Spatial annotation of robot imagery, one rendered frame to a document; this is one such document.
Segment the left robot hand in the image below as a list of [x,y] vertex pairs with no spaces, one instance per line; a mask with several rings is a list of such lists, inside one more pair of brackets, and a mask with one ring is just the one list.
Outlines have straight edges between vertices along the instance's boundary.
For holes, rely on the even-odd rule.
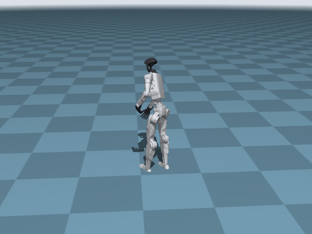
[[[135,106],[135,107],[136,107],[136,106]],[[143,113],[143,112],[141,112],[140,109],[141,109],[141,105],[139,106],[139,108],[136,107],[136,110],[141,114],[141,113]]]

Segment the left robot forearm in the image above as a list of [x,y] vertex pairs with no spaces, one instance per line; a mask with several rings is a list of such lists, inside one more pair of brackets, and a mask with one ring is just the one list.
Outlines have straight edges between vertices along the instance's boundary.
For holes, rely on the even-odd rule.
[[145,96],[145,91],[143,91],[140,99],[137,101],[136,107],[139,108],[140,105],[144,103],[144,101],[147,99]]

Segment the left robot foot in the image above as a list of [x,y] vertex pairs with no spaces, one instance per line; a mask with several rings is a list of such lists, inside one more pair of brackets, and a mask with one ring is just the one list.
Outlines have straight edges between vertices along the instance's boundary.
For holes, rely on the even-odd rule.
[[[139,166],[140,166],[140,168],[146,170],[145,169],[145,166],[146,166],[145,164],[140,164]],[[148,168],[148,170],[146,170],[146,171],[151,172],[151,169]]]

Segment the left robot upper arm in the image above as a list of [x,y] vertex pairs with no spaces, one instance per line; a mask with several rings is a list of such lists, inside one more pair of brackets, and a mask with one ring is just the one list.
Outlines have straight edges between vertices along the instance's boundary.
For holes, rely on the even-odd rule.
[[151,81],[153,80],[153,74],[146,74],[144,76],[144,88],[145,88],[145,96],[144,97],[149,97],[150,96],[150,87],[151,87]]

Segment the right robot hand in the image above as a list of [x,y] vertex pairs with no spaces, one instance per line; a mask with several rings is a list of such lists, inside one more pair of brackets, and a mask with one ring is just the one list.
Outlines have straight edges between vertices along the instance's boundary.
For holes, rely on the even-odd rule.
[[[148,105],[148,107],[149,107],[149,105]],[[144,112],[144,113],[141,115],[141,117],[142,117],[143,115],[144,115],[144,116],[145,116],[145,115],[147,116],[147,117],[146,117],[146,116],[145,116],[145,117],[143,116],[144,119],[145,119],[145,118],[146,118],[146,119],[148,118],[148,116],[149,116],[149,114],[150,114],[150,110],[152,110],[152,109],[150,109],[150,108],[148,108],[148,107],[147,107],[147,109],[141,111],[141,112]],[[153,108],[153,107],[152,107],[152,108]],[[143,117],[142,117],[142,118],[143,118]]]

